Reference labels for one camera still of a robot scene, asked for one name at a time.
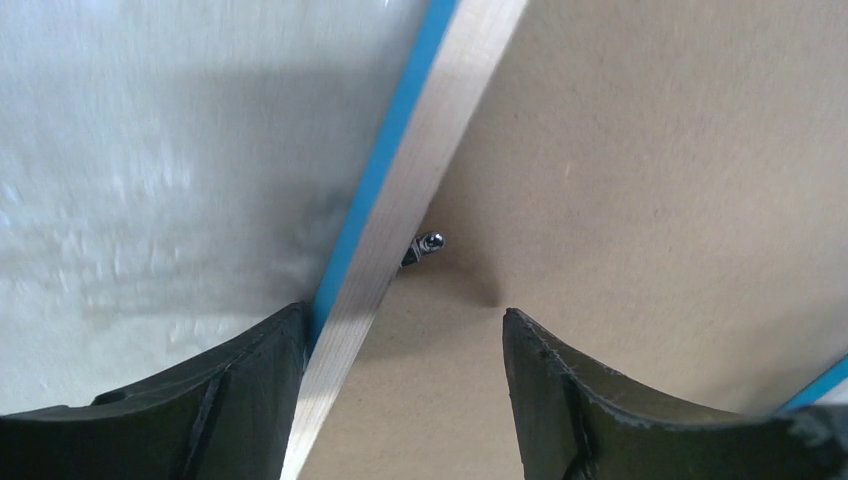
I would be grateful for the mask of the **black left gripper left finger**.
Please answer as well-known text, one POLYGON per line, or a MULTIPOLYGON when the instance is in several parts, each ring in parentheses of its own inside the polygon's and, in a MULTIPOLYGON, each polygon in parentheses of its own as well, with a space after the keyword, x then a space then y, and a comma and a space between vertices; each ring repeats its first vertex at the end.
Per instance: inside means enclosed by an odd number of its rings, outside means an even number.
POLYGON ((84 407, 1 419, 5 479, 277 479, 306 365, 310 308, 84 407))

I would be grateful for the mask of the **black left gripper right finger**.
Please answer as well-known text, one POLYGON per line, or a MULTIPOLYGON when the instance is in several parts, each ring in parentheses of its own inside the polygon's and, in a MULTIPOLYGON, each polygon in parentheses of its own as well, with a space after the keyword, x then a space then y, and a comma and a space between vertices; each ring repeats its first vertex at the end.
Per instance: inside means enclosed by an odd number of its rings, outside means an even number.
POLYGON ((567 345, 523 311, 503 357, 528 479, 843 479, 847 409, 741 415, 644 385, 567 345))

